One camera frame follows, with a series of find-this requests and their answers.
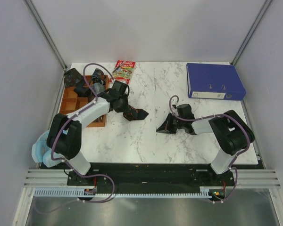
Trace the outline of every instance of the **white panel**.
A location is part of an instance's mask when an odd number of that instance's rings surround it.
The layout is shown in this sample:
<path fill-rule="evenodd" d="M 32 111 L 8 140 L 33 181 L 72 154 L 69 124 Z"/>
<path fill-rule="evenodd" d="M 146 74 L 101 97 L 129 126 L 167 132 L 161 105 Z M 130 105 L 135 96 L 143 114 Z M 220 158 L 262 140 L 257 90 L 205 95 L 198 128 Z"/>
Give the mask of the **white panel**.
<path fill-rule="evenodd" d="M 12 224 L 62 73 L 23 1 L 0 0 L 0 226 Z"/>
<path fill-rule="evenodd" d="M 283 188 L 283 0 L 272 3 L 237 69 L 263 160 Z"/>
<path fill-rule="evenodd" d="M 231 62 L 264 0 L 33 0 L 72 62 Z"/>

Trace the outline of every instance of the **marble surface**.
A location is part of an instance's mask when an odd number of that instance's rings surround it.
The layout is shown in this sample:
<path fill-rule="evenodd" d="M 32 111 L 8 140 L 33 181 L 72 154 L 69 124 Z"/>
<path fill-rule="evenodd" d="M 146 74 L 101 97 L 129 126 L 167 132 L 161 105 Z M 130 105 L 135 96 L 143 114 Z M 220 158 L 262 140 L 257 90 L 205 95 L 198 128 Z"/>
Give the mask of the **marble surface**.
<path fill-rule="evenodd" d="M 80 73 L 87 63 L 73 63 Z M 109 71 L 115 63 L 102 63 Z M 95 70 L 86 69 L 86 75 Z M 92 162 L 130 163 L 210 163 L 219 150 L 213 134 L 191 136 L 183 130 L 176 135 L 156 133 L 170 112 L 168 102 L 179 96 L 179 104 L 189 103 L 196 118 L 235 110 L 245 121 L 240 101 L 190 99 L 187 96 L 186 63 L 137 63 L 130 81 L 129 104 L 143 108 L 144 121 L 127 121 L 122 114 L 110 112 L 104 128 L 82 131 L 81 151 Z M 257 164 L 253 145 L 240 155 L 236 164 Z"/>

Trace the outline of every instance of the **white marble tabletop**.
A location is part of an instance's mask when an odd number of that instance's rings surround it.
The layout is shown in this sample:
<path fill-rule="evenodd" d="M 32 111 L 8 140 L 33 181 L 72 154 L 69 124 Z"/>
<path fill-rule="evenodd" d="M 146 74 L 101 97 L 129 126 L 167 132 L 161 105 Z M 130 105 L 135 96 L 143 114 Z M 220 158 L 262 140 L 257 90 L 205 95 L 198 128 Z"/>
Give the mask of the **white marble tabletop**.
<path fill-rule="evenodd" d="M 73 63 L 80 73 L 87 63 Z M 116 63 L 102 63 L 112 71 Z M 86 69 L 93 73 L 95 66 Z M 190 99 L 187 96 L 186 63 L 137 63 L 130 81 L 129 104 L 149 115 L 143 121 L 127 121 L 121 113 L 110 112 L 104 128 L 82 131 L 81 151 L 90 162 L 122 163 L 211 163 L 219 150 L 214 134 L 191 136 L 156 133 L 166 119 L 172 95 L 179 104 L 188 103 L 196 118 L 235 110 L 245 121 L 240 101 Z M 257 164 L 253 145 L 240 155 L 236 164 Z"/>

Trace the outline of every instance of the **brown compartment box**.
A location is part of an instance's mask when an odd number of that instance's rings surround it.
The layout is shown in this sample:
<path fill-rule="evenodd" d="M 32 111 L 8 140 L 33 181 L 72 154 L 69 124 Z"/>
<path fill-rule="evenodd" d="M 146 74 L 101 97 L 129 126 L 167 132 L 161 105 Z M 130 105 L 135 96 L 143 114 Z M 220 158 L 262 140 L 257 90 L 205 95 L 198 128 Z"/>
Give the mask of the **brown compartment box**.
<path fill-rule="evenodd" d="M 91 78 L 90 75 L 86 76 L 87 81 L 89 81 Z M 108 89 L 109 87 L 109 78 L 108 75 L 106 75 L 106 87 L 105 89 Z M 74 112 L 81 107 L 88 104 L 88 98 L 87 97 L 78 97 L 77 94 L 74 92 L 75 87 L 68 87 L 64 89 L 64 94 L 62 97 L 62 103 L 60 108 L 61 114 L 69 114 L 71 112 Z M 94 121 L 90 123 L 87 127 L 105 127 L 106 125 L 106 119 L 107 115 L 102 116 L 102 120 Z"/>

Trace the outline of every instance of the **table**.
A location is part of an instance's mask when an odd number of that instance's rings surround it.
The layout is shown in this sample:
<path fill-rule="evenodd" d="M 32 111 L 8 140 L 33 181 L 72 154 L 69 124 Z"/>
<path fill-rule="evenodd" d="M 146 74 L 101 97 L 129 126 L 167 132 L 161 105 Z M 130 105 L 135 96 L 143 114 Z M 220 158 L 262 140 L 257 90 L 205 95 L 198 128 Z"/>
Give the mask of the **table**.
<path fill-rule="evenodd" d="M 83 73 L 87 63 L 72 63 Z M 109 71 L 114 63 L 102 63 Z M 86 75 L 96 67 L 89 66 Z M 149 115 L 143 121 L 127 121 L 121 113 L 110 112 L 106 127 L 85 128 L 81 151 L 90 162 L 115 163 L 211 163 L 219 150 L 214 134 L 191 136 L 183 130 L 177 134 L 156 133 L 170 112 L 172 95 L 179 104 L 188 103 L 196 118 L 235 110 L 245 121 L 240 101 L 190 99 L 187 96 L 186 62 L 137 63 L 130 81 L 129 104 L 143 108 Z M 240 155 L 236 164 L 257 164 L 254 146 Z"/>

